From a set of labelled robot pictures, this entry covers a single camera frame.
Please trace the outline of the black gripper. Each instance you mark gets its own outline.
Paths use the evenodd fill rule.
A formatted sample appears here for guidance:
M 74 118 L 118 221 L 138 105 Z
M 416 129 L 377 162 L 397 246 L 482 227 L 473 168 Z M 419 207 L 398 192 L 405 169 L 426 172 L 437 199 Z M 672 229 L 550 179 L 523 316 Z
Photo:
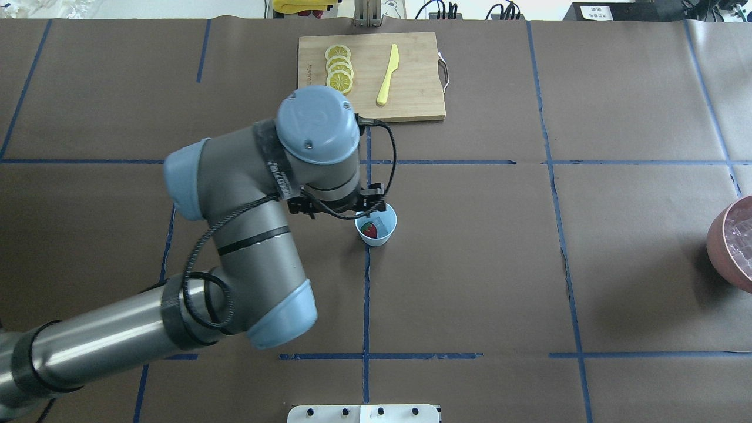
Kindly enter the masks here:
M 325 202 L 315 196 L 306 196 L 306 200 L 310 204 L 311 214 L 323 213 L 336 219 L 357 219 L 368 211 L 368 208 L 363 209 L 359 203 L 337 204 L 336 202 Z

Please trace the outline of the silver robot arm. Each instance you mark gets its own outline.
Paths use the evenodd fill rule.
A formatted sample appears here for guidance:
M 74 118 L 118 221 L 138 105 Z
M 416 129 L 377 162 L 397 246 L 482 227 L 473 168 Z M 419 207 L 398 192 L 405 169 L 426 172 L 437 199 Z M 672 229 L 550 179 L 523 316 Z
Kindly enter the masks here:
M 181 351 L 247 334 L 258 349 L 290 342 L 318 312 L 283 201 L 295 213 L 358 208 L 361 131 L 352 101 L 311 85 L 277 116 L 203 139 L 164 161 L 167 192 L 188 220 L 209 224 L 220 265 L 24 334 L 2 335 L 2 421 L 84 385 Z

